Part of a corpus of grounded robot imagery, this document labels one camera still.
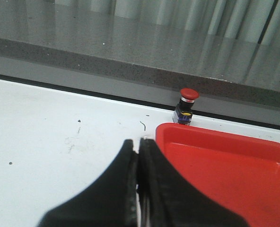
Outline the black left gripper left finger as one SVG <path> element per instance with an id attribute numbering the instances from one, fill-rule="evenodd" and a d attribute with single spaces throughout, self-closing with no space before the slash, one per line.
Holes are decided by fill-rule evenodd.
<path id="1" fill-rule="evenodd" d="M 84 191 L 45 213 L 40 227 L 136 227 L 138 155 L 125 140 L 109 167 Z"/>

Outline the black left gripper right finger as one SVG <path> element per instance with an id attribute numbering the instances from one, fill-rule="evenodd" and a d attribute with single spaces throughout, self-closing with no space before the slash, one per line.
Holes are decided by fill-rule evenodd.
<path id="1" fill-rule="evenodd" d="M 248 226 L 185 180 L 151 139 L 140 140 L 138 186 L 142 227 Z"/>

